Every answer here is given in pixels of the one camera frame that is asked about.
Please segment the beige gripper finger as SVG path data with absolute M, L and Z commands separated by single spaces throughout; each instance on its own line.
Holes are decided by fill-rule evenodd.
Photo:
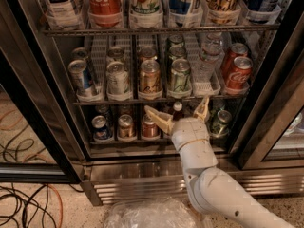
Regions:
M 193 113 L 195 118 L 202 120 L 204 123 L 206 123 L 210 117 L 209 101 L 210 98 L 208 96 L 204 97 Z
M 147 116 L 154 122 L 154 124 L 162 130 L 165 134 L 171 135 L 173 130 L 173 116 L 164 112 L 160 112 L 155 108 L 146 105 L 144 107 Z

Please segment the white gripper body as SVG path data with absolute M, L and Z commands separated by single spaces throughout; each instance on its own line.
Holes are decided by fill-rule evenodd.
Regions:
M 171 141 L 177 151 L 189 143 L 209 142 L 209 133 L 205 123 L 197 118 L 183 118 L 178 120 L 172 131 Z

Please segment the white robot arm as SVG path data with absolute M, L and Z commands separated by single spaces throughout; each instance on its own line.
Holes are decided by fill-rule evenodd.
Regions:
M 294 228 L 257 202 L 238 182 L 218 169 L 205 124 L 209 99 L 194 114 L 177 121 L 173 116 L 146 106 L 147 116 L 167 135 L 180 154 L 187 194 L 196 211 L 219 213 L 243 228 Z

